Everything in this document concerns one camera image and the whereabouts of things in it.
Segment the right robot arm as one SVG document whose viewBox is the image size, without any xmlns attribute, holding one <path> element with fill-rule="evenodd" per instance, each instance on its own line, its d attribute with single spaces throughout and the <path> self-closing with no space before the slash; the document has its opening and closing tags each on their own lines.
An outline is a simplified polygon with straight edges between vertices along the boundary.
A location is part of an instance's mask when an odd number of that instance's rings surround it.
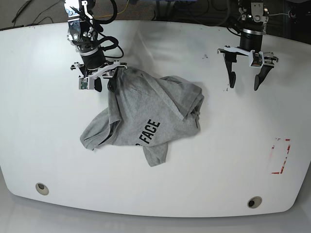
<svg viewBox="0 0 311 233">
<path fill-rule="evenodd" d="M 65 0 L 64 8 L 68 14 L 68 41 L 75 46 L 83 63 L 75 62 L 70 69 L 80 71 L 79 89 L 101 92 L 102 81 L 107 79 L 107 89 L 117 89 L 117 73 L 126 68 L 127 63 L 119 61 L 124 56 L 119 41 L 113 36 L 103 34 L 103 25 L 113 22 L 118 14 L 117 4 L 111 1 L 113 14 L 107 20 L 96 19 L 94 0 Z"/>
</svg>

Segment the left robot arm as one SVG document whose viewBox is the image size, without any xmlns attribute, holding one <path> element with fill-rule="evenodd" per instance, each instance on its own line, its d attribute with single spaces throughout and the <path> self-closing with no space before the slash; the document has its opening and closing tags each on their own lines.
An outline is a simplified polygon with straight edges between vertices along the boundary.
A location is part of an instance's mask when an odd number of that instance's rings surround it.
<svg viewBox="0 0 311 233">
<path fill-rule="evenodd" d="M 268 73 L 275 67 L 275 62 L 278 62 L 273 52 L 261 50 L 269 12 L 262 0 L 240 0 L 238 10 L 240 18 L 228 17 L 227 22 L 235 31 L 234 34 L 240 37 L 240 44 L 237 47 L 224 46 L 217 52 L 223 54 L 230 88 L 234 88 L 236 82 L 232 64 L 237 62 L 238 55 L 248 57 L 249 66 L 260 69 L 254 81 L 254 90 L 257 91 Z"/>
</svg>

